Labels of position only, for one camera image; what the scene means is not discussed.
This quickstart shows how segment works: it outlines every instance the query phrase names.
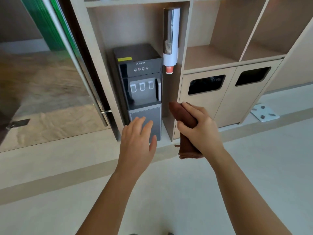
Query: cloth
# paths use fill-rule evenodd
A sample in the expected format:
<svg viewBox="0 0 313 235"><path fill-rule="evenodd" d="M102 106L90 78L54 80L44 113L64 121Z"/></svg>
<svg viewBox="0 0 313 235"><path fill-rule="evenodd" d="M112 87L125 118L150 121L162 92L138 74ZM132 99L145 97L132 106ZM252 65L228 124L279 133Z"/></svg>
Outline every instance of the cloth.
<svg viewBox="0 0 313 235"><path fill-rule="evenodd" d="M170 112L173 114L177 121L183 122L187 127L194 128L197 126L198 121L178 102L169 102L168 106ZM179 148L179 158L203 158L201 152L196 149L195 146L190 142L190 140L180 133L180 145L175 145Z"/></svg>

